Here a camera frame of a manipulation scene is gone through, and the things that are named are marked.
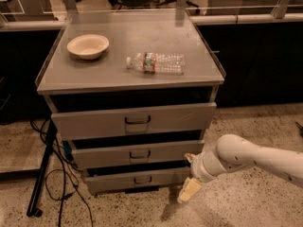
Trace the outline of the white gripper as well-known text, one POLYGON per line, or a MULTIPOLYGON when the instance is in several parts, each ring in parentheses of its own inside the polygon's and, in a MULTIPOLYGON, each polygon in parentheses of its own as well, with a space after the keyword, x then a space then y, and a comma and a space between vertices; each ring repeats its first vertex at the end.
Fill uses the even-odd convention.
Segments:
POLYGON ((186 153, 185 157, 191 163, 191 174, 195 179, 186 178, 177 199, 179 203, 189 201, 201 189, 201 183, 211 182, 226 172, 218 154, 214 150, 201 152, 198 155, 186 153))

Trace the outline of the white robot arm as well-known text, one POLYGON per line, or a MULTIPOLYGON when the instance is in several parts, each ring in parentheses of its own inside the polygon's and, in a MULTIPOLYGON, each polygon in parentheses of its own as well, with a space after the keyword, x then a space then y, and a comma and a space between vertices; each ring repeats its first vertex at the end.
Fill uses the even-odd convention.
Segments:
POLYGON ((303 186, 303 153, 256 145, 235 134, 221 136, 210 151, 185 154, 190 162, 191 177, 187 177, 179 193, 180 203, 189 201, 203 186, 219 175, 253 166, 279 178, 303 186))

